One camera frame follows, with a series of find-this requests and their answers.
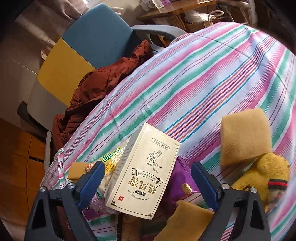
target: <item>rust-colored cloth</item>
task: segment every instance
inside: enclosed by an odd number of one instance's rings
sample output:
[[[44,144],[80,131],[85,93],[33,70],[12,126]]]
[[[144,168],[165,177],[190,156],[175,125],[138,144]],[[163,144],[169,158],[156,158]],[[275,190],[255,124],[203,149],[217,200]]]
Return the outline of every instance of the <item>rust-colored cloth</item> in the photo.
[[[138,45],[130,58],[122,57],[108,67],[87,73],[74,91],[65,115],[57,114],[52,127],[55,153],[62,148],[93,108],[109,94],[117,84],[137,67],[153,56],[147,40]]]

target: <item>cream-colored box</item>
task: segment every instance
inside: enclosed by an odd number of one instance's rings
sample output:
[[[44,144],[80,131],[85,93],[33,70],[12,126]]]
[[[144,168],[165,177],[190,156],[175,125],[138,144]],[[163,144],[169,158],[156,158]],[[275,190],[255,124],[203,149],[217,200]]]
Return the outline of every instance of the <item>cream-colored box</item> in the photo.
[[[152,219],[176,162],[180,143],[144,123],[132,134],[105,192],[106,206]]]

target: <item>metal bolt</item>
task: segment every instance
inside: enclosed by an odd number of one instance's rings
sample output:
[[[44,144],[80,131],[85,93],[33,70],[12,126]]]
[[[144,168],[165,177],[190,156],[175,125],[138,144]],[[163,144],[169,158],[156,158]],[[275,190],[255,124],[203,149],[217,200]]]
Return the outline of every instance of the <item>metal bolt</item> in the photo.
[[[46,190],[46,187],[41,187],[40,189],[39,189],[39,192],[44,192]]]
[[[227,183],[223,183],[221,187],[226,190],[230,189],[230,186]]]
[[[253,193],[257,193],[257,189],[256,188],[250,188],[250,191]]]
[[[67,185],[67,187],[68,187],[69,189],[73,189],[73,188],[75,187],[75,184],[74,184],[74,183],[69,183],[69,184]]]

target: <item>striped tablecloth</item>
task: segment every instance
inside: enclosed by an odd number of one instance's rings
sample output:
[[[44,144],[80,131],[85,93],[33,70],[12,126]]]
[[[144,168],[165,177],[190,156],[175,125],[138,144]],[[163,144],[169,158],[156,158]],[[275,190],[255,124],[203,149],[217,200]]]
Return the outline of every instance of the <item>striped tablecloth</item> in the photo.
[[[137,68],[98,104],[58,152],[41,185],[64,187],[72,162],[91,162],[127,139],[145,121],[181,143],[190,167],[200,161],[221,182],[233,183],[243,166],[219,166],[221,117],[260,107],[272,130],[273,151],[291,164],[291,181],[268,214],[272,240],[281,240],[296,217],[296,61],[280,42],[237,23],[217,23],[176,39]],[[204,205],[201,197],[197,198]],[[115,239],[115,219],[89,221],[99,240]],[[227,240],[233,220],[221,240]],[[159,225],[148,225],[152,240]]]

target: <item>snack package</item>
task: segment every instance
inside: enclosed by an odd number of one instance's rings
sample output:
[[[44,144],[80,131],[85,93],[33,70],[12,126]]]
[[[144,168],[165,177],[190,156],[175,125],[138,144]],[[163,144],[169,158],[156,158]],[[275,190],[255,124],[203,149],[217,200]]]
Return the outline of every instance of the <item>snack package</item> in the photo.
[[[105,165],[105,175],[104,175],[95,195],[93,196],[93,199],[91,200],[91,203],[89,206],[91,209],[101,211],[101,212],[109,212],[112,214],[117,213],[113,209],[106,208],[104,193],[105,193],[106,187],[112,177],[112,174],[115,170],[115,167],[116,167],[117,163],[119,162],[119,160],[126,148],[128,141],[129,141],[129,138],[125,141],[122,141],[120,143],[120,145],[115,150],[108,152],[106,155],[100,157],[99,159],[95,160],[94,162],[89,163],[85,167],[86,172],[89,172],[97,161],[102,161]]]

